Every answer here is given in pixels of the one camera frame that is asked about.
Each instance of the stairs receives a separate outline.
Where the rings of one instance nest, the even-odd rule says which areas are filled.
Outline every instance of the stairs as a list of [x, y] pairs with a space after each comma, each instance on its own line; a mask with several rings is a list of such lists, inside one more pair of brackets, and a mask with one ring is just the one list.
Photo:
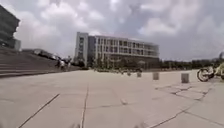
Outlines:
[[[55, 67], [56, 63], [56, 60], [0, 46], [0, 78], [62, 72]], [[79, 67], [71, 66], [69, 71], [74, 70]]]

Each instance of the stone pillar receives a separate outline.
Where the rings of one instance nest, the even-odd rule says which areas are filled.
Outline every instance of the stone pillar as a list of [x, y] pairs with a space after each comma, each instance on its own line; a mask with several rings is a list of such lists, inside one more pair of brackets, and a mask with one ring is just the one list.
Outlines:
[[130, 71], [127, 71], [127, 75], [128, 75], [128, 76], [131, 76], [131, 72], [130, 72]]
[[181, 74], [181, 82], [184, 84], [189, 83], [189, 74], [188, 73]]
[[159, 80], [159, 72], [153, 72], [152, 73], [152, 79], [153, 80]]
[[141, 72], [137, 72], [137, 77], [142, 77], [142, 73]]

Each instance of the building facade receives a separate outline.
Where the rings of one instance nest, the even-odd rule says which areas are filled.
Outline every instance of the building facade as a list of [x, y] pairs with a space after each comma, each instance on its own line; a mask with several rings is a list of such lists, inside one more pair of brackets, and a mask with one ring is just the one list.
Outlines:
[[75, 58], [83, 60], [86, 66], [149, 69], [158, 66], [159, 47], [128, 38], [89, 36], [78, 32]]
[[13, 37], [20, 20], [0, 5], [0, 45], [20, 49], [21, 42]]

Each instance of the concrete pavement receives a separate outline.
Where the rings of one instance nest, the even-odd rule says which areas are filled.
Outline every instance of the concrete pavement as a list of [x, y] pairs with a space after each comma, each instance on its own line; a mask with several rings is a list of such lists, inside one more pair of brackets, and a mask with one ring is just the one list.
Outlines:
[[196, 71], [76, 71], [0, 79], [0, 128], [222, 128], [224, 84]]

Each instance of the cloudy sky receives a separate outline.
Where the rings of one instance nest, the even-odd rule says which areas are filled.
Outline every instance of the cloudy sky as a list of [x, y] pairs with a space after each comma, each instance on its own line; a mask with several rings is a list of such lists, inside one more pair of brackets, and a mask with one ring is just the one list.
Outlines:
[[162, 59], [218, 57], [224, 51], [223, 0], [0, 0], [19, 19], [23, 48], [74, 55], [76, 32], [160, 46]]

